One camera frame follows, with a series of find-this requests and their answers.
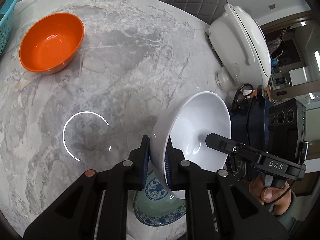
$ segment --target appliance handle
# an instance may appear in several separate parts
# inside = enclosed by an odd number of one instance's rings
[[[245,35],[246,30],[244,29],[244,27],[243,27],[242,23],[240,22],[238,16],[236,15],[236,12],[233,10],[232,5],[227,3],[224,6],[224,8],[225,8],[226,13],[229,16],[233,26],[235,27],[236,32],[238,33],[238,35],[239,35],[239,37],[241,39],[241,42],[242,42],[242,44],[244,46],[244,49],[245,49],[245,52],[247,54],[247,59],[248,59],[249,65],[253,65],[254,62],[255,62],[255,56],[254,56],[252,47],[251,47],[251,45],[250,45],[250,43],[248,41],[248,38]]]

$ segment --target appliance lid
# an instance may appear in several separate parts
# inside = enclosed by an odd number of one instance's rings
[[[264,74],[267,77],[271,75],[271,58],[266,43],[266,39],[263,35],[259,25],[252,17],[242,10],[239,6],[233,7],[234,11],[238,15],[241,23],[243,24],[247,34],[253,44],[253,47],[258,55]]]

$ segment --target orange bowl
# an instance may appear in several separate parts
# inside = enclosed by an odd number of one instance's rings
[[[20,62],[29,71],[56,73],[75,57],[83,40],[82,21],[70,13],[55,13],[36,22],[23,37]]]

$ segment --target camera lens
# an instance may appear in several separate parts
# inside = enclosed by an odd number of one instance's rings
[[[288,119],[288,122],[292,122],[293,121],[293,117],[294,117],[294,113],[292,111],[292,109],[290,109],[287,113],[287,119]]]
[[[275,115],[273,114],[273,115],[270,117],[270,123],[271,123],[271,124],[274,124],[274,123],[275,123],[275,120],[276,120],[276,118],[275,118]]]
[[[283,124],[283,121],[284,121],[284,112],[279,112],[278,115],[277,115],[277,121],[278,121],[278,124]]]

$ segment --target gray quilted chair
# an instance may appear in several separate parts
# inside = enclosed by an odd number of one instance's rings
[[[226,0],[160,0],[211,24],[222,16]]]

